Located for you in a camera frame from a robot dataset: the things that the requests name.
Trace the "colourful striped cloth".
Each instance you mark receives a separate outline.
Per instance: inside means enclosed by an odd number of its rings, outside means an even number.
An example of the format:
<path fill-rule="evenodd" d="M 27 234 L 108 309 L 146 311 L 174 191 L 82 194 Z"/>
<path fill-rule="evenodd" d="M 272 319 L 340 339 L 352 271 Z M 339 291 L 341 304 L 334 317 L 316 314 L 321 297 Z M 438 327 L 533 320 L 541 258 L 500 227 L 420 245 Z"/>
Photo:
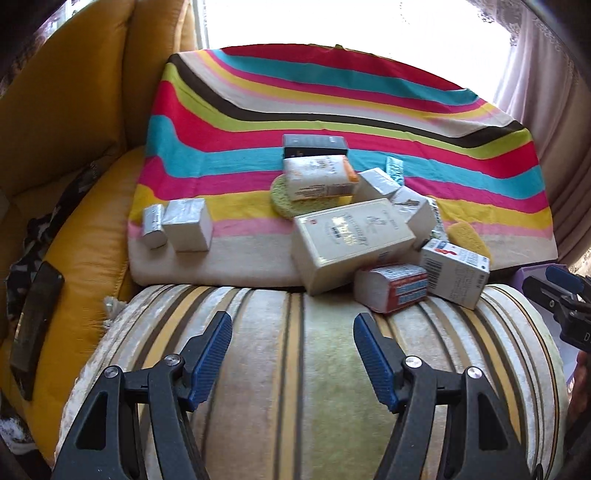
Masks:
<path fill-rule="evenodd" d="M 400 159 L 407 185 L 437 201 L 446 225 L 471 224 L 497 269 L 558 256 L 532 135 L 510 115 L 393 60 L 249 45 L 176 53 L 163 69 L 128 220 L 133 280 L 296 286 L 293 226 L 270 204 L 287 134 L 341 136 L 356 171 Z M 211 248 L 148 248 L 143 210 L 188 197 L 211 211 Z"/>

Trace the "white red-trim box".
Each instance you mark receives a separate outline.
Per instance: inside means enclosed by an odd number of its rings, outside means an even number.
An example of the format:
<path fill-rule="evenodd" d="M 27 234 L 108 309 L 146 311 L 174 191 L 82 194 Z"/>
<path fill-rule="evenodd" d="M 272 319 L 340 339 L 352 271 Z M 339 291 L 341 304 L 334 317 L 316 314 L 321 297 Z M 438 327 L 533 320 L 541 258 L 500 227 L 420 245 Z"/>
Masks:
<path fill-rule="evenodd" d="M 416 237 L 413 248 L 420 250 L 431 239 L 432 229 L 436 225 L 428 198 L 409 187 L 401 186 L 391 203 Z"/>

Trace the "red white medicine box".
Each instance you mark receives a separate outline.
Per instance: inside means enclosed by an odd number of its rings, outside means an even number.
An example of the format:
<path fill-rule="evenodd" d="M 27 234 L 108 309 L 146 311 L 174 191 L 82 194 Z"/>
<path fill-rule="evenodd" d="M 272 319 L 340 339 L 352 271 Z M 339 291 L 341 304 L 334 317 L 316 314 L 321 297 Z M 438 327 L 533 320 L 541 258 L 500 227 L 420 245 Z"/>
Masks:
<path fill-rule="evenodd" d="M 353 296 L 370 310 L 389 314 L 413 305 L 428 294 L 428 274 L 420 266 L 400 264 L 356 271 Z"/>

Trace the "yellow leather sofa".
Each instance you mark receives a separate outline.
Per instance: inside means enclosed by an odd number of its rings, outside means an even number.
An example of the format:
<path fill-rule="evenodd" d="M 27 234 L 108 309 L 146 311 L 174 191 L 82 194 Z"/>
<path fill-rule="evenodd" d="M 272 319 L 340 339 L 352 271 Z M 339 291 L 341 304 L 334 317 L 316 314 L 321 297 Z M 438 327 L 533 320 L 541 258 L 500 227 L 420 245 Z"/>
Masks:
<path fill-rule="evenodd" d="M 144 162 L 148 118 L 168 57 L 195 46 L 188 1 L 95 1 L 53 34 L 1 101 L 1 266 L 23 252 L 29 220 L 49 213 L 83 168 L 100 175 L 46 258 L 65 279 L 33 395 L 8 366 L 1 392 L 45 461 L 63 407 L 103 336 L 103 301 L 132 298 L 127 217 Z"/>

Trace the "pink curtain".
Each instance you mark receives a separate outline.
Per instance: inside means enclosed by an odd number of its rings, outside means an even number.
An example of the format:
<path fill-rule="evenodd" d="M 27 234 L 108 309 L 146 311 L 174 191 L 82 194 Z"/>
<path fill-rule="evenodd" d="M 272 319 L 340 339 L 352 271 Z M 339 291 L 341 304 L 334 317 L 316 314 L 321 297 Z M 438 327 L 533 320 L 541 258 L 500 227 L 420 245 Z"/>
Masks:
<path fill-rule="evenodd" d="M 511 35 L 495 103 L 533 136 L 549 199 L 558 260 L 590 266 L 590 84 L 573 55 L 524 1 L 475 1 Z"/>

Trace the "black box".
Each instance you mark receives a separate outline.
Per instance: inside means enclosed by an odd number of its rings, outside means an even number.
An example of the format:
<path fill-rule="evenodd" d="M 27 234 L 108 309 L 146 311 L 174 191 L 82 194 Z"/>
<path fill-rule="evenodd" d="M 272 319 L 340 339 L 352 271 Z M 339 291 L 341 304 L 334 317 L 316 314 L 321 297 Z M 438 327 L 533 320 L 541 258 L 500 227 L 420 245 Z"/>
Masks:
<path fill-rule="evenodd" d="M 315 134 L 284 134 L 283 157 L 346 155 L 349 147 L 342 136 Z"/>

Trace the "striped velvet cushion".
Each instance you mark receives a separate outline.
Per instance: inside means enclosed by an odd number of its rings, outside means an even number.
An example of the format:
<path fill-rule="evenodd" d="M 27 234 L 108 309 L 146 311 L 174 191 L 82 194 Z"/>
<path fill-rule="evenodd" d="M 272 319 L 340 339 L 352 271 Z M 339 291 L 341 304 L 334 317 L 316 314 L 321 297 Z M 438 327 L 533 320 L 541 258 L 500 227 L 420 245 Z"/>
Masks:
<path fill-rule="evenodd" d="M 353 343 L 363 306 L 349 294 L 151 286 L 112 322 L 63 408 L 67 432 L 102 370 L 154 365 L 200 334 L 216 312 L 232 339 L 209 399 L 190 418 L 213 479 L 370 479 L 394 427 Z M 377 317 L 384 335 L 431 367 L 484 371 L 530 467 L 563 464 L 568 395 L 557 346 L 516 289 L 487 286 L 474 309 L 437 297 Z"/>

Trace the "teal box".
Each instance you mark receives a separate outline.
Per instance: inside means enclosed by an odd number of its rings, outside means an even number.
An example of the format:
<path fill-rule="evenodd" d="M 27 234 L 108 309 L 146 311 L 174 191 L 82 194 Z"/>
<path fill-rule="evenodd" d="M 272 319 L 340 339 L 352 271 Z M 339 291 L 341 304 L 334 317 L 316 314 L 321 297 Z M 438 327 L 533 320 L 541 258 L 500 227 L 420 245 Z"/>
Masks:
<path fill-rule="evenodd" d="M 400 186 L 405 185 L 404 161 L 397 157 L 388 156 L 386 173 Z"/>

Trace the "black white fabric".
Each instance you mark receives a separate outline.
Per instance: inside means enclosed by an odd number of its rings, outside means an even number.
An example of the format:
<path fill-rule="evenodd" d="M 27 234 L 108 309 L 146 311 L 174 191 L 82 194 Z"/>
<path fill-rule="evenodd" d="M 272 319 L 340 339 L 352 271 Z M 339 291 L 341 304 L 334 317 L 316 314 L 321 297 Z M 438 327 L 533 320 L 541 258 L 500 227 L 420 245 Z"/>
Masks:
<path fill-rule="evenodd" d="M 104 168 L 97 161 L 90 163 L 65 188 L 50 213 L 28 221 L 23 254 L 10 265 L 5 279 L 6 313 L 9 322 L 20 317 L 32 282 L 51 243 L 103 172 Z"/>

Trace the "black phone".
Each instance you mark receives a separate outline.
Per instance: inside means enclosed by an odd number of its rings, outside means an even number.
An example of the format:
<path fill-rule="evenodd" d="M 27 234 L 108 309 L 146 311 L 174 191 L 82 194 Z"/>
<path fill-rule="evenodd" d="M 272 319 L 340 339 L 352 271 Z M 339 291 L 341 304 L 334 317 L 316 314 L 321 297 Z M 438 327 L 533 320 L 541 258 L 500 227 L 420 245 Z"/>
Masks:
<path fill-rule="evenodd" d="M 40 264 L 17 323 L 10 370 L 25 401 L 33 397 L 38 362 L 65 278 L 49 262 Z"/>

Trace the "yellow sponge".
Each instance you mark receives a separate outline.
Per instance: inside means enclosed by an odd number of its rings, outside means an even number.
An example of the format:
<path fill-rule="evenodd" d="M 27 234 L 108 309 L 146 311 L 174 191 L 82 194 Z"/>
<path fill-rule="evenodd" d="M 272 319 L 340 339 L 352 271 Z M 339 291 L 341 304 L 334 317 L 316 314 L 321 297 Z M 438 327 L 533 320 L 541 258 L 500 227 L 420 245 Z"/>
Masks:
<path fill-rule="evenodd" d="M 456 222 L 450 225 L 446 232 L 451 243 L 485 256 L 490 262 L 493 261 L 493 256 L 485 241 L 469 223 Z"/>

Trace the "round green sponge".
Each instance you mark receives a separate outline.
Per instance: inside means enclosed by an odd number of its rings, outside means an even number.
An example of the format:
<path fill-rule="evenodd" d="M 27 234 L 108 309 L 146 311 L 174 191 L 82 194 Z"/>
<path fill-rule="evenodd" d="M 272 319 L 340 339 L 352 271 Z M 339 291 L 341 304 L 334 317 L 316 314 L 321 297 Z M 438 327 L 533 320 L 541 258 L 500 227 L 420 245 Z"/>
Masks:
<path fill-rule="evenodd" d="M 270 185 L 270 204 L 280 217 L 294 217 L 338 207 L 341 201 L 335 198 L 315 198 L 293 201 L 287 196 L 287 180 L 283 174 L 277 176 Z"/>

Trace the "silver foil box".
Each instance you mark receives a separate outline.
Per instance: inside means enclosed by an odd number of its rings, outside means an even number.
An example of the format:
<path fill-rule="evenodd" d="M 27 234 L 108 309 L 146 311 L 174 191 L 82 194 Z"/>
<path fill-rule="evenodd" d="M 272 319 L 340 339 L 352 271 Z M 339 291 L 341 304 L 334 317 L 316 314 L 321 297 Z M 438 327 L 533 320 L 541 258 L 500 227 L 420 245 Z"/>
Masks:
<path fill-rule="evenodd" d="M 162 227 L 177 252 L 203 252 L 211 248 L 213 222 L 204 198 L 171 200 Z"/>

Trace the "small silver box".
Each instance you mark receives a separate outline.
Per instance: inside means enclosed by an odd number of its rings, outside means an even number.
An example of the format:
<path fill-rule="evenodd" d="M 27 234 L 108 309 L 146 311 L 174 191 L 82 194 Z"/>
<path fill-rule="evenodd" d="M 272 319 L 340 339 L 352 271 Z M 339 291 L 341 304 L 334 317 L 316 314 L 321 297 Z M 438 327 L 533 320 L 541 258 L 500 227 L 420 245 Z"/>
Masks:
<path fill-rule="evenodd" d="M 157 249 L 167 242 L 162 226 L 164 211 L 162 204 L 153 204 L 143 209 L 141 239 L 149 249 Z"/>

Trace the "white cube box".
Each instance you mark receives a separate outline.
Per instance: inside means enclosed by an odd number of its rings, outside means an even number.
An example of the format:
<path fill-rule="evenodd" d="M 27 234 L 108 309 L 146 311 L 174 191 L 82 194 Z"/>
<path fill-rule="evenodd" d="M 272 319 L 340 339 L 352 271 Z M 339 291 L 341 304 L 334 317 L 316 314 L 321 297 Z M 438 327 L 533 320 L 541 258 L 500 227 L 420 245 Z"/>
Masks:
<path fill-rule="evenodd" d="M 381 168 L 373 168 L 359 173 L 359 184 L 353 192 L 352 202 L 360 203 L 377 199 L 390 200 L 401 185 Z"/>

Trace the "white barcode box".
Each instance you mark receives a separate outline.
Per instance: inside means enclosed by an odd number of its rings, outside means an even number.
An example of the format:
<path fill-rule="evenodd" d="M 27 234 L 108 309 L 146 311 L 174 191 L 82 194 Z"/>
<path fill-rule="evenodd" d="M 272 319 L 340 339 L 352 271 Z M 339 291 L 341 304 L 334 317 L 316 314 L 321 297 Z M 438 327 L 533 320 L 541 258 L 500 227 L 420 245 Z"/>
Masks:
<path fill-rule="evenodd" d="M 490 275 L 488 257 L 450 242 L 432 239 L 421 250 L 428 292 L 474 310 Z"/>

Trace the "white orange packet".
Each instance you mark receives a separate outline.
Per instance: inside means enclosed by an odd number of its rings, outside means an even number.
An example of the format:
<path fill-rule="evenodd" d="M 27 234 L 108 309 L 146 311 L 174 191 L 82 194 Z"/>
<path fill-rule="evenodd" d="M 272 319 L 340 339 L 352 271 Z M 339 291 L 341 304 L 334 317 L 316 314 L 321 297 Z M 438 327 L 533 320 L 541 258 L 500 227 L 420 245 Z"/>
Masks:
<path fill-rule="evenodd" d="M 346 155 L 286 158 L 283 175 L 293 201 L 351 196 L 359 184 Z"/>

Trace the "white green text box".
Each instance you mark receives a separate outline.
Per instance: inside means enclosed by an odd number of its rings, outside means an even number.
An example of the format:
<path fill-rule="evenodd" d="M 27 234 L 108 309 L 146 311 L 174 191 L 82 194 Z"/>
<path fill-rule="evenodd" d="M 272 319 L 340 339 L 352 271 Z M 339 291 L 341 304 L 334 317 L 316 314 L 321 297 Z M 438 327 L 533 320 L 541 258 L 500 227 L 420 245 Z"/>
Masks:
<path fill-rule="evenodd" d="M 436 225 L 432 229 L 431 237 L 448 242 L 449 237 L 448 237 L 444 222 L 442 220 L 437 201 L 431 197 L 428 197 L 428 201 L 429 201 L 431 210 L 433 212 L 434 218 L 436 220 Z"/>

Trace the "large cream medicine box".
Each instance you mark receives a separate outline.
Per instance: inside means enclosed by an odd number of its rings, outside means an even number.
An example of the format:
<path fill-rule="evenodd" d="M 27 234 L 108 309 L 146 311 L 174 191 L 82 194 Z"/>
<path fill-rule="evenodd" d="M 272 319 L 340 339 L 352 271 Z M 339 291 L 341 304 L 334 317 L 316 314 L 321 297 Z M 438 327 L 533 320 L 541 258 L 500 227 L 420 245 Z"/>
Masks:
<path fill-rule="evenodd" d="M 295 217 L 291 257 L 314 296 L 352 282 L 362 268 L 393 262 L 415 240 L 389 200 L 370 200 Z"/>

